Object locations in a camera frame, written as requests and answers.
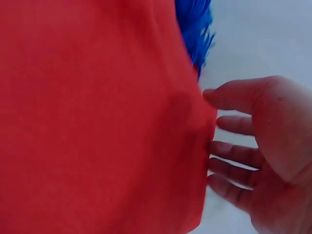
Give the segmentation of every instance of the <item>blue fringe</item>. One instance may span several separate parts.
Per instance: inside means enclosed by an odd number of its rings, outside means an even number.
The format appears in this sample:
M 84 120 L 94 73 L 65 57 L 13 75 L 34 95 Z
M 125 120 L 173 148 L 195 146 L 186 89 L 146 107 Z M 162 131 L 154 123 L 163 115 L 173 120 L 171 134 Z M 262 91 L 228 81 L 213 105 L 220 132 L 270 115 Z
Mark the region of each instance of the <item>blue fringe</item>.
M 215 37 L 209 31 L 213 22 L 210 3 L 211 0 L 175 0 L 176 18 L 198 77 Z

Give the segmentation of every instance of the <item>skin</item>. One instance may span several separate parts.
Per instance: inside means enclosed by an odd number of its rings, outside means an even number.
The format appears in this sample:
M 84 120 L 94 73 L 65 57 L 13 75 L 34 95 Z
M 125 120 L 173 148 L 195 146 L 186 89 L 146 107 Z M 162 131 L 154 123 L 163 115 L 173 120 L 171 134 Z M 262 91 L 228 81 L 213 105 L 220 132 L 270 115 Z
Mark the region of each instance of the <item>skin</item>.
M 230 81 L 204 91 L 221 110 L 219 128 L 254 136 L 258 149 L 212 142 L 211 154 L 254 168 L 210 158 L 210 187 L 250 214 L 261 234 L 312 233 L 312 92 L 283 77 Z M 237 187 L 234 181 L 245 188 Z

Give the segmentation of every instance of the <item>white background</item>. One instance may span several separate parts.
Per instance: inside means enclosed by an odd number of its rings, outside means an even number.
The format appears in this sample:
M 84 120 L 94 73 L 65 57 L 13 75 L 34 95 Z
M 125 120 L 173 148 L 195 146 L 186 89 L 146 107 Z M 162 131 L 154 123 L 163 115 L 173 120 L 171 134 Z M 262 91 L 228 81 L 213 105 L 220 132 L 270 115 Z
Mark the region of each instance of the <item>white background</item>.
M 312 87 L 311 0 L 213 0 L 212 11 L 216 45 L 210 50 L 201 87 L 270 75 Z M 256 145 L 252 138 L 220 130 L 215 139 Z M 192 234 L 255 233 L 247 214 L 208 189 L 202 223 Z

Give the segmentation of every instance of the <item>red fabric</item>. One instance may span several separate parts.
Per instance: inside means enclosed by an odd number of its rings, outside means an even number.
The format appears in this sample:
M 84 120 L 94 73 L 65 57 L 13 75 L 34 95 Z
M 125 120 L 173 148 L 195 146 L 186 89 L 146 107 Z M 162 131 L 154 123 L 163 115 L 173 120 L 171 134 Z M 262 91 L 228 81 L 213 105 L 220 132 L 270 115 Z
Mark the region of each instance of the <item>red fabric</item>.
M 215 110 L 174 0 L 0 2 L 0 233 L 199 224 Z

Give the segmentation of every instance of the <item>finger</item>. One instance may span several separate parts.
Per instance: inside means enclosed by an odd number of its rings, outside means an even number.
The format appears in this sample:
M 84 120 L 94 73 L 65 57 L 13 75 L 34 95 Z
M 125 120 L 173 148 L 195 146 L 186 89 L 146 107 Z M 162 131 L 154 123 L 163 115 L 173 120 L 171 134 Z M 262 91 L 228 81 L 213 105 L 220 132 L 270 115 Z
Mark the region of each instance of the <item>finger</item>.
M 219 128 L 247 136 L 254 136 L 253 123 L 251 117 L 243 116 L 222 116 L 218 118 Z
M 208 185 L 220 197 L 241 210 L 249 211 L 249 203 L 252 195 L 251 191 L 241 189 L 217 175 L 210 175 L 208 177 Z
M 209 170 L 229 180 L 246 187 L 253 188 L 257 185 L 260 171 L 251 171 L 233 166 L 217 158 L 208 161 Z
M 203 95 L 217 109 L 252 114 L 254 106 L 261 102 L 267 90 L 285 81 L 287 80 L 281 77 L 234 80 L 216 90 L 205 90 Z
M 221 141 L 213 141 L 209 145 L 212 155 L 261 169 L 265 158 L 258 149 L 240 145 L 232 145 Z

